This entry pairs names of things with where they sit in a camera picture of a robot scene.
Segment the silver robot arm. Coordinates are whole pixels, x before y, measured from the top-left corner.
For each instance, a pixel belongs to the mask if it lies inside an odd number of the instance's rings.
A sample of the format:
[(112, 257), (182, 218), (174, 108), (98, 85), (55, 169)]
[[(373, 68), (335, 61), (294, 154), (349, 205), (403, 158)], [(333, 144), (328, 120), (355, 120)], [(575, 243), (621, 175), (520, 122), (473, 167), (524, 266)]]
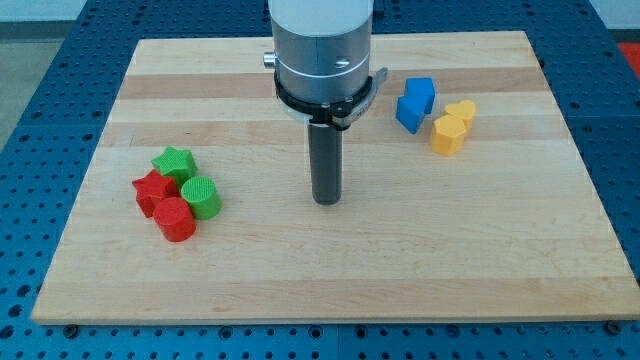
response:
[(269, 0), (276, 94), (318, 127), (346, 129), (375, 96), (369, 76), (373, 0)]

